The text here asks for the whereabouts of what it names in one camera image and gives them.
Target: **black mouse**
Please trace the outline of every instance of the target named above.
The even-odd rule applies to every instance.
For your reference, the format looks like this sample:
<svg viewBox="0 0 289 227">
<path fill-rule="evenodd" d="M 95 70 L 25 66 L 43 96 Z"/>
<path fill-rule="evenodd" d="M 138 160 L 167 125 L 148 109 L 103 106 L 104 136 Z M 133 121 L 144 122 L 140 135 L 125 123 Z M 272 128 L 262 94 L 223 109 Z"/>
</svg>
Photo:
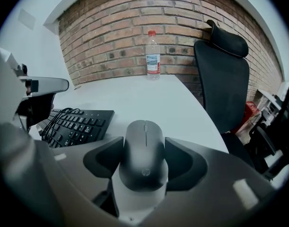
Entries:
<svg viewBox="0 0 289 227">
<path fill-rule="evenodd" d="M 127 127 L 119 176 L 135 192 L 161 188 L 168 178 L 161 128 L 152 121 L 137 120 Z"/>
</svg>

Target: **white wall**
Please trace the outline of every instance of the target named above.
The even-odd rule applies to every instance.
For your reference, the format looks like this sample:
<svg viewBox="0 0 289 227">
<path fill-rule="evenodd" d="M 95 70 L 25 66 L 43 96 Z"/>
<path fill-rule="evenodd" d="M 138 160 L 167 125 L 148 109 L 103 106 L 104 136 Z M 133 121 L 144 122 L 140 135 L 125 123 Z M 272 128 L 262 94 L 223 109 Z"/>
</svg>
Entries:
<svg viewBox="0 0 289 227">
<path fill-rule="evenodd" d="M 55 20 L 75 1 L 21 0 L 1 30 L 0 47 L 12 52 L 19 63 L 26 64 L 30 75 L 69 79 L 58 36 L 50 30 L 55 28 Z M 289 81 L 289 32 L 276 8 L 269 0 L 236 1 L 266 33 L 277 54 L 284 80 Z M 21 8 L 36 18 L 33 31 L 17 20 Z"/>
</svg>

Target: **black office chair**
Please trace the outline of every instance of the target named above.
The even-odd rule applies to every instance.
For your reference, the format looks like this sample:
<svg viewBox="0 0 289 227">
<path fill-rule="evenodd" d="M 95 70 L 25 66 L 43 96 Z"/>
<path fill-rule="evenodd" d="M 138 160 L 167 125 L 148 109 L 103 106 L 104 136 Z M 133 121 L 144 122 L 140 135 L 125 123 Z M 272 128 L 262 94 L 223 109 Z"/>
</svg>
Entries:
<svg viewBox="0 0 289 227">
<path fill-rule="evenodd" d="M 239 138 L 226 133 L 240 125 L 246 103 L 249 66 L 246 41 L 238 35 L 212 27 L 209 42 L 197 41 L 194 53 L 202 84 L 204 108 L 220 132 L 229 153 L 254 163 Z"/>
<path fill-rule="evenodd" d="M 245 147 L 251 157 L 266 157 L 281 150 L 281 156 L 271 167 L 257 169 L 268 179 L 273 179 L 281 169 L 289 164 L 289 89 L 281 110 L 270 126 L 260 120 L 249 133 L 251 140 Z"/>
</svg>

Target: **keyboard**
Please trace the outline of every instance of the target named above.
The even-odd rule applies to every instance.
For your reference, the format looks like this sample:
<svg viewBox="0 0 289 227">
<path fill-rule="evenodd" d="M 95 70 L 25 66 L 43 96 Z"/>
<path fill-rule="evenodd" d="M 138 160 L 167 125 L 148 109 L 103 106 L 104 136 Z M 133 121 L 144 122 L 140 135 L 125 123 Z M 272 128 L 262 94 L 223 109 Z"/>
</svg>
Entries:
<svg viewBox="0 0 289 227">
<path fill-rule="evenodd" d="M 48 119 L 37 124 L 45 130 L 59 115 L 61 109 L 52 109 Z M 74 110 L 63 113 L 53 129 L 49 130 L 48 144 L 51 148 L 68 147 L 102 140 L 114 115 L 112 110 Z"/>
</svg>

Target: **water bottle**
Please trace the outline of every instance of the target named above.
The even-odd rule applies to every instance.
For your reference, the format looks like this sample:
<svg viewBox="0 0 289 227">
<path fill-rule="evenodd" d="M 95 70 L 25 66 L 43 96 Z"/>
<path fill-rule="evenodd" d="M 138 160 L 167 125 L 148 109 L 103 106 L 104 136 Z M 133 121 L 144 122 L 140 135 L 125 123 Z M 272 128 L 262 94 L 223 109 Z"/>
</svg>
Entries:
<svg viewBox="0 0 289 227">
<path fill-rule="evenodd" d="M 150 30 L 149 38 L 145 46 L 147 78 L 156 81 L 160 77 L 160 46 L 156 42 L 156 32 Z"/>
</svg>

